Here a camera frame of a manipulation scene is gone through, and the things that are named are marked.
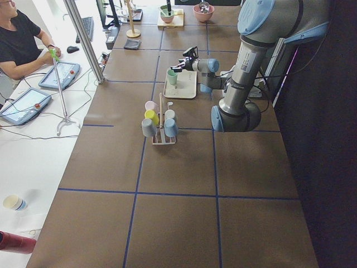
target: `keyboard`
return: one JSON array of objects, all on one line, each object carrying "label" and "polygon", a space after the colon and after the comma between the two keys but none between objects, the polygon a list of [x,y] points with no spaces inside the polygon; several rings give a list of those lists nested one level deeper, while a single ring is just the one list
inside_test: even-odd
[{"label": "keyboard", "polygon": [[[94,29],[93,17],[82,18],[82,23],[85,28],[85,31],[87,32],[89,40],[91,41],[93,38],[93,29]],[[79,43],[79,42],[80,42],[79,36],[77,35],[76,43]]]}]

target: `white table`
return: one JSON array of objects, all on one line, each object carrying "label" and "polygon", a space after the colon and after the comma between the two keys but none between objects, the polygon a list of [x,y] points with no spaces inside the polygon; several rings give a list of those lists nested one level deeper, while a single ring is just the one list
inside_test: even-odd
[{"label": "white table", "polygon": [[[75,43],[76,33],[70,20],[64,23],[64,27],[67,28],[64,29],[66,38],[54,37],[54,41],[62,50],[62,61],[79,63],[81,65],[81,71],[75,78],[77,80],[90,69],[90,65],[81,44]],[[68,54],[66,48],[70,45],[76,45],[80,50],[73,54]],[[102,32],[99,21],[95,21],[92,46],[98,58],[102,52],[109,52],[105,46],[105,34]],[[45,73],[50,68],[51,66],[44,66],[36,71],[36,73]],[[45,90],[38,86],[38,82],[42,77],[43,75],[35,75],[28,77],[26,80],[31,87],[44,90],[49,94],[56,93],[56,91]],[[86,85],[86,91],[93,97],[97,89],[97,81],[91,72],[86,73],[74,85],[64,90],[68,115],[72,114],[90,99],[84,92]],[[27,89],[28,85],[24,81],[20,82],[11,94],[11,98],[16,99]],[[78,119],[82,124],[90,102],[71,117]],[[34,138],[57,137],[57,125],[62,119],[46,113],[54,113],[63,117],[61,100],[58,93],[52,96],[52,101],[36,119],[24,126],[6,129]],[[0,119],[0,125],[11,124]],[[61,129],[60,136],[77,136],[79,132],[80,130],[76,124],[72,124],[64,126]],[[9,210],[4,208],[2,204],[0,205],[1,231],[28,237],[38,237],[40,233],[40,229],[38,228],[39,226],[42,228],[75,143],[76,137],[32,140],[0,129],[0,201],[2,203],[6,196],[17,194],[28,203],[28,207],[23,211]],[[29,229],[37,229],[36,234],[32,236],[29,232],[21,232],[28,231]],[[23,268],[26,266],[30,256],[0,251],[0,263],[2,267]]]}]

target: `computer mouse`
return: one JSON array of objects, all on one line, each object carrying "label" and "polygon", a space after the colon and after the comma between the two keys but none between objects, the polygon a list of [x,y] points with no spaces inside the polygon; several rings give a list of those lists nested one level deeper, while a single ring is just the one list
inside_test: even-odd
[{"label": "computer mouse", "polygon": [[77,46],[69,46],[69,47],[67,47],[67,52],[68,53],[73,53],[73,52],[76,52],[78,50],[79,50],[79,47],[77,47]]}]

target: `dark curtain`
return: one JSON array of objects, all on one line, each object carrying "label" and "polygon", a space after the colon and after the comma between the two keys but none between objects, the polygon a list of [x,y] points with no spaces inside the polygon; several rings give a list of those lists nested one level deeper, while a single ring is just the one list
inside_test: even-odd
[{"label": "dark curtain", "polygon": [[[287,77],[276,105],[320,268],[357,267],[356,3],[332,3],[325,42]],[[320,42],[298,48],[292,71]]]}]

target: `black t-shirt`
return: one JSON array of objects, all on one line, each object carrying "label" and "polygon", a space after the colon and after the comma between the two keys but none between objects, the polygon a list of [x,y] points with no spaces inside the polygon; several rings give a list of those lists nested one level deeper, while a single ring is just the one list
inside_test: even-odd
[{"label": "black t-shirt", "polygon": [[19,66],[36,60],[40,55],[34,36],[41,29],[21,11],[17,10],[17,14],[11,19],[17,31],[0,27],[0,63],[14,61]]}]

